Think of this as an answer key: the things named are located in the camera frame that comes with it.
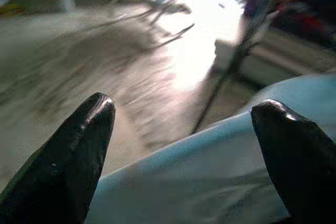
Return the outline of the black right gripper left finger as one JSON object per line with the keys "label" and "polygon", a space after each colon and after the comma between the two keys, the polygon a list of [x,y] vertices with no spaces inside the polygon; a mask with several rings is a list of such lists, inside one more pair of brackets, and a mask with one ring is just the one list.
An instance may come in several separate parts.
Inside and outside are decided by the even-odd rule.
{"label": "black right gripper left finger", "polygon": [[84,224],[114,119],[103,93],[77,107],[0,193],[0,224]]}

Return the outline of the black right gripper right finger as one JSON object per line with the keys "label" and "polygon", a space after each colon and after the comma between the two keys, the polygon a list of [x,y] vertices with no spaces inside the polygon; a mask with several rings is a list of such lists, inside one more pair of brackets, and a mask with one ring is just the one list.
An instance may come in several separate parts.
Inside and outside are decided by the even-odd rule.
{"label": "black right gripper right finger", "polygon": [[252,107],[251,120],[270,179],[289,212],[286,224],[336,224],[336,143],[276,100]]}

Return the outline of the light blue folding table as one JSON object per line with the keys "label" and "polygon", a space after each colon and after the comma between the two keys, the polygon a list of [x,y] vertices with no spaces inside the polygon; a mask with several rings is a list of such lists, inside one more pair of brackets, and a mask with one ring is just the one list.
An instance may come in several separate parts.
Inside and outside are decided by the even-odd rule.
{"label": "light blue folding table", "polygon": [[265,100],[336,143],[336,73],[279,82],[237,115],[100,179],[85,224],[286,224],[250,115]]}

